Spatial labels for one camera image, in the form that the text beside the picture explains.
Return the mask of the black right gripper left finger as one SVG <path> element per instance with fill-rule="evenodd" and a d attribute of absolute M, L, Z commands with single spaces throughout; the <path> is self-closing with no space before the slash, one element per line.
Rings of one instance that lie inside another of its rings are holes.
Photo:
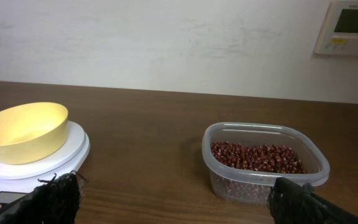
<path fill-rule="evenodd" d="M 0 224 L 74 224 L 87 181 L 74 170 L 40 179 L 42 185 L 0 208 Z"/>

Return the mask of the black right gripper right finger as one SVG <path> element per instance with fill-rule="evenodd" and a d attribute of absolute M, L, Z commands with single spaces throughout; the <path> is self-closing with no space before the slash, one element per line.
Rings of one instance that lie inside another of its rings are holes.
<path fill-rule="evenodd" d="M 313 192 L 311 184 L 276 179 L 267 198 L 275 224 L 358 224 L 358 217 Z"/>

